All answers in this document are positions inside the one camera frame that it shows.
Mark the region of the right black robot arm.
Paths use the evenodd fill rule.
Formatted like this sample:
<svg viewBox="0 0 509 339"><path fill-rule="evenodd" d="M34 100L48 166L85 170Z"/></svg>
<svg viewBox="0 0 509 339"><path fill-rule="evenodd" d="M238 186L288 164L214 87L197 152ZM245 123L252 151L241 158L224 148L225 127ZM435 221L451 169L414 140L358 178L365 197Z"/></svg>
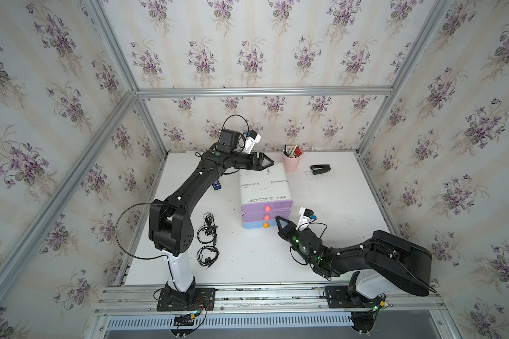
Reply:
<svg viewBox="0 0 509 339"><path fill-rule="evenodd" d="M390 289L425 297L431 292L431 252L386 231L376 230L360 244L344 248L326 247L306 225L297 226L283 217L276 217L278 236L287 241L315 274L331 280L349 272L372 270L375 276L356 276L356 292L373 299Z"/></svg>

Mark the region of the purple top drawer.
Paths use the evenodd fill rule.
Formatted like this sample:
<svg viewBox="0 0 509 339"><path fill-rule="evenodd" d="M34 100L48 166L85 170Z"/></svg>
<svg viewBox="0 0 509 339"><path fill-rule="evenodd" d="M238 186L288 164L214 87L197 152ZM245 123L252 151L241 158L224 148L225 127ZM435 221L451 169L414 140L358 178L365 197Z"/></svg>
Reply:
<svg viewBox="0 0 509 339"><path fill-rule="evenodd" d="M255 203L246 203L241 206L242 213L266 213L274 210L289 210L294 204L291 199L260 201Z"/></svg>

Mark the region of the purple drawer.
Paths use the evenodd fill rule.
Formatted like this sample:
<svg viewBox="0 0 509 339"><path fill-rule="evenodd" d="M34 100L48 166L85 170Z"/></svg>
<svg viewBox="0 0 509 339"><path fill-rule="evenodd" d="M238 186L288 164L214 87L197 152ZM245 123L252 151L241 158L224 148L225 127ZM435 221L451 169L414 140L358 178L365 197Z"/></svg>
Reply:
<svg viewBox="0 0 509 339"><path fill-rule="evenodd" d="M294 204L291 199L260 201L255 203L246 203L241 206L242 213L266 213L274 210L289 210Z"/></svg>
<svg viewBox="0 0 509 339"><path fill-rule="evenodd" d="M242 215L242 220L244 223L253 223L253 222L269 222L270 220L274 220L275 217L288 217L291 214L290 209L284 210L272 210L270 212L256 212L256 213L244 213Z"/></svg>

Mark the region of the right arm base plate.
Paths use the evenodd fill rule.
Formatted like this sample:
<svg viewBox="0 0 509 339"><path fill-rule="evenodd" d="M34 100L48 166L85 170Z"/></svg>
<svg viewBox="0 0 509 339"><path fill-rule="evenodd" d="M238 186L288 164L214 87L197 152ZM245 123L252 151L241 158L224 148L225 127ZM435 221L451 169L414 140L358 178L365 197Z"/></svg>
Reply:
<svg viewBox="0 0 509 339"><path fill-rule="evenodd" d="M378 295L370 299L357 292L355 287L348 285L327 286L322 296L330 309L380 309L386 302L386 295Z"/></svg>

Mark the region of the blue bottom drawer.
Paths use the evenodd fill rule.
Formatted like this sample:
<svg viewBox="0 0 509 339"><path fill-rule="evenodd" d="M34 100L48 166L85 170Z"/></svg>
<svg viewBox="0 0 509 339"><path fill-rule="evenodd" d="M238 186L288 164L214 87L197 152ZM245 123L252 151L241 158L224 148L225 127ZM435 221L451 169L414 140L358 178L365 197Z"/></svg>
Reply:
<svg viewBox="0 0 509 339"><path fill-rule="evenodd" d="M254 222L244 222L243 227L247 230L251 229L258 229L258 228L270 228L270 227L276 227L277 222L276 220L260 220L260 221L254 221Z"/></svg>

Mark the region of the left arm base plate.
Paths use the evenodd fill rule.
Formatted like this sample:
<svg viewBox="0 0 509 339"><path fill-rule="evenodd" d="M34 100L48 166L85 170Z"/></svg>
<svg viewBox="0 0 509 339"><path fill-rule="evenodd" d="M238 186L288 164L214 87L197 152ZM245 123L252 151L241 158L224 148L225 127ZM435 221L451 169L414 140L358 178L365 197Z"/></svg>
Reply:
<svg viewBox="0 0 509 339"><path fill-rule="evenodd" d="M215 303L215 288L190 288L187 292L178 292L167 286L159 291L156 310L158 312L212 311Z"/></svg>

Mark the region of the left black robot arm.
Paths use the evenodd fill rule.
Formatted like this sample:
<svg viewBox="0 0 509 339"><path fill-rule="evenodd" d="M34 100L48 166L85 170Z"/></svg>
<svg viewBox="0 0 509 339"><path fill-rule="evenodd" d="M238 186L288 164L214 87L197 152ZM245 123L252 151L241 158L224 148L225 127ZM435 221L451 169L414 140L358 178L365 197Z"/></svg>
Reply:
<svg viewBox="0 0 509 339"><path fill-rule="evenodd" d="M196 291L187 253L195 235L192 212L226 170L263 171L274 165L264 153L253 152L260 140L261 136L253 130L242 134L222 129L218 141L200 155L196 169L186 181L165 200L156 199L151 204L148 238L168 262L171 279L165 288L182 302L194 299Z"/></svg>

